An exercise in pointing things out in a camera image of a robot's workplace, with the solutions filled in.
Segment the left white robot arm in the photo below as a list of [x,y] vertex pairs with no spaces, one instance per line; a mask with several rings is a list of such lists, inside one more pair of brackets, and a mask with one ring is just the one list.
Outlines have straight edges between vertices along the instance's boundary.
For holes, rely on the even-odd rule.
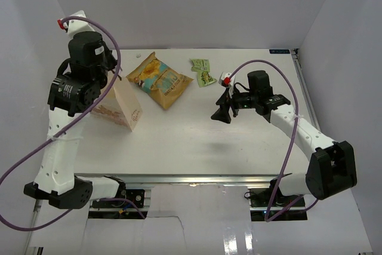
[[98,32],[76,33],[69,58],[58,68],[48,95],[49,126],[40,170],[24,194],[61,210],[80,209],[91,199],[93,183],[75,176],[74,163],[85,118],[101,98],[107,74],[117,61]]

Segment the green sour candy packet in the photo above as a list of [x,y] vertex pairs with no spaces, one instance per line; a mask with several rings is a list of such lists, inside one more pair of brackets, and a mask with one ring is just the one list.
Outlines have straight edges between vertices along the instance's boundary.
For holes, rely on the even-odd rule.
[[199,88],[204,88],[211,84],[214,84],[215,82],[217,82],[217,80],[213,78],[209,74],[209,72],[199,70],[197,71],[197,82],[198,82]]

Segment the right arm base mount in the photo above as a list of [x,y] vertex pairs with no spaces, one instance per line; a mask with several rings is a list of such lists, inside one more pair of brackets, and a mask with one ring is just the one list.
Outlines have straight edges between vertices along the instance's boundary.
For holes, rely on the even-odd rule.
[[[248,200],[250,205],[250,215],[252,222],[264,222],[272,191],[276,179],[270,181],[266,188],[251,188],[244,193],[244,198]],[[277,191],[269,212],[269,218],[281,211],[293,200],[298,198],[297,195],[283,196],[280,191]],[[304,198],[300,198],[292,207],[279,215],[274,221],[304,221],[307,220],[307,212],[305,211],[306,203]]]

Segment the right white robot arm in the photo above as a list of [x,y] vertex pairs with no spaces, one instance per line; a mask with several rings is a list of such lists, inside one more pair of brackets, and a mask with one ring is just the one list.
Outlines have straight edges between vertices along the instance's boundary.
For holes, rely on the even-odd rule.
[[294,106],[281,94],[274,94],[269,76],[263,70],[247,74],[249,87],[241,92],[235,77],[222,73],[219,84],[225,88],[217,100],[218,110],[211,119],[229,124],[241,109],[254,109],[266,121],[283,131],[309,161],[305,173],[283,176],[269,192],[270,201],[284,206],[291,195],[313,195],[323,200],[356,186],[355,154],[347,142],[336,142],[312,124],[295,115]]

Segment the light green snack packet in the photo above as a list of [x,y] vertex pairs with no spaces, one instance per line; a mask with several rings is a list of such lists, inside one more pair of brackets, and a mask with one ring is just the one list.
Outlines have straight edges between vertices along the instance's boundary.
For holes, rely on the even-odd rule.
[[210,62],[208,59],[190,59],[192,63],[191,71],[210,72]]

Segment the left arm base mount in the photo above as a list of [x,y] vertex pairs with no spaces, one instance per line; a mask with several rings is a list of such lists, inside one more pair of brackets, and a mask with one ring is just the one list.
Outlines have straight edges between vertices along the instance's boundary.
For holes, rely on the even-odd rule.
[[145,206],[146,191],[144,189],[122,189],[117,191],[113,198],[106,200],[98,199],[90,204],[90,209],[93,212],[113,213],[121,216],[137,215],[137,209],[143,213]]

